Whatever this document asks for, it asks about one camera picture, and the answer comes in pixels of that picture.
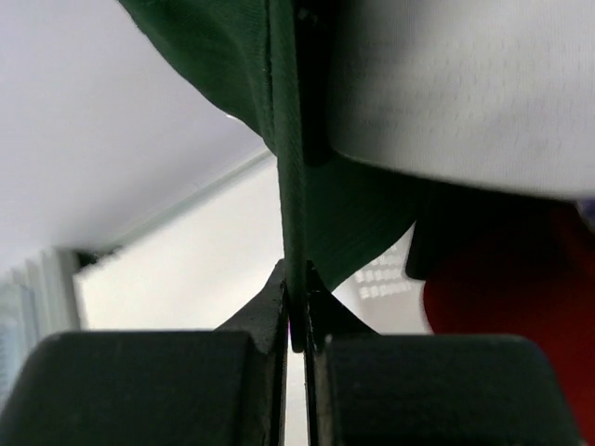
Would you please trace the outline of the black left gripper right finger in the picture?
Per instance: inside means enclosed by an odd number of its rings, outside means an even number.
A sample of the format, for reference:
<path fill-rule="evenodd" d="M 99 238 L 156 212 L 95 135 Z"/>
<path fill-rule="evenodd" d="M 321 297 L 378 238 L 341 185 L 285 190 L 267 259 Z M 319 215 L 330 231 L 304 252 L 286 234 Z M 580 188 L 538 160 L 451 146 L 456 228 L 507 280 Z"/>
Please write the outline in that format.
<path fill-rule="evenodd" d="M 312 445 L 581 445 L 545 354 L 510 335 L 379 334 L 308 268 Z"/>

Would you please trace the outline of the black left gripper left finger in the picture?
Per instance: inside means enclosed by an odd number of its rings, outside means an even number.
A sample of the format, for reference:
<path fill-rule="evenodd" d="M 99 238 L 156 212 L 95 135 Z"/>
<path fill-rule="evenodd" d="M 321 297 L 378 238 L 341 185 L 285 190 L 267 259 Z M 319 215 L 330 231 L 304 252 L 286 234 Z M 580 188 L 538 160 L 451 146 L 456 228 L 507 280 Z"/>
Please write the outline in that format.
<path fill-rule="evenodd" d="M 5 445 L 281 445 L 284 264 L 218 328 L 54 334 L 1 414 Z"/>

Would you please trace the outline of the white NY cap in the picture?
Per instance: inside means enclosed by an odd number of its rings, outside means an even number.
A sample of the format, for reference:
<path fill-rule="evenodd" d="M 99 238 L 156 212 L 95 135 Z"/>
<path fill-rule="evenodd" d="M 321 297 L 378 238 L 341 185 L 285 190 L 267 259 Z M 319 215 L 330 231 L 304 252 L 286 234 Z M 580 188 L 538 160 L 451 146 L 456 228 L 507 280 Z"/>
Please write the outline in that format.
<path fill-rule="evenodd" d="M 594 195 L 590 1 L 344 1 L 331 147 L 380 168 L 523 195 Z"/>

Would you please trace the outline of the dark green cap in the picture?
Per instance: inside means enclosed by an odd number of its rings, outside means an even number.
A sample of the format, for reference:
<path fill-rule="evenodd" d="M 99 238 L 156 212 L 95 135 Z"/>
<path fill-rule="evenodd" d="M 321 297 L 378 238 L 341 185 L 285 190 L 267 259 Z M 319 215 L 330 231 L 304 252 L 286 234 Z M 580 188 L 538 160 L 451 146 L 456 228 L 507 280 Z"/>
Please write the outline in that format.
<path fill-rule="evenodd" d="M 413 225 L 417 179 L 334 153 L 325 102 L 337 1 L 126 1 L 167 63 L 275 155 L 292 346 L 306 345 L 308 275 L 335 288 Z"/>

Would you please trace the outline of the white perforated plastic basket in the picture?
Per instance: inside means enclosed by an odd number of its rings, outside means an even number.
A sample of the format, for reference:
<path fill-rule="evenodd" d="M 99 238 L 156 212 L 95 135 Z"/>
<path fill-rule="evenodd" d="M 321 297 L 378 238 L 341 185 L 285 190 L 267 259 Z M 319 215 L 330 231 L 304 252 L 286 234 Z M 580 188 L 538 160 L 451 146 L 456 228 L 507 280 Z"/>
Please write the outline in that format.
<path fill-rule="evenodd" d="M 428 334 L 421 303 L 423 282 L 404 273 L 413 232 L 354 272 L 334 296 L 365 324 L 382 334 Z"/>

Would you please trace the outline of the black cap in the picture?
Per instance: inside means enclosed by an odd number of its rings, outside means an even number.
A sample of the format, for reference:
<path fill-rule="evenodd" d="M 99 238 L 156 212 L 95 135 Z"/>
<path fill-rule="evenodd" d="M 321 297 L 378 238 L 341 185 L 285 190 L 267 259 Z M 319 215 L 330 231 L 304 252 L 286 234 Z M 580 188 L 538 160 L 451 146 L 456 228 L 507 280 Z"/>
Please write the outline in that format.
<path fill-rule="evenodd" d="M 405 273 L 425 280 L 483 232 L 515 217 L 536 215 L 541 222 L 553 210 L 580 216 L 574 202 L 434 182 L 416 216 Z"/>

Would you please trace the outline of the red cap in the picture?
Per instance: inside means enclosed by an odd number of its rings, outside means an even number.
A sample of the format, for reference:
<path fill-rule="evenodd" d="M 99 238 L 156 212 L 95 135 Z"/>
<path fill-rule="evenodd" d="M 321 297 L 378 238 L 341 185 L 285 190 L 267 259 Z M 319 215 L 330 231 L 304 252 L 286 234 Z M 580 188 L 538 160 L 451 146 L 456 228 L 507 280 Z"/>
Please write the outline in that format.
<path fill-rule="evenodd" d="M 506 221 L 449 256 L 422 301 L 435 334 L 508 334 L 548 356 L 594 442 L 594 231 L 570 205 Z"/>

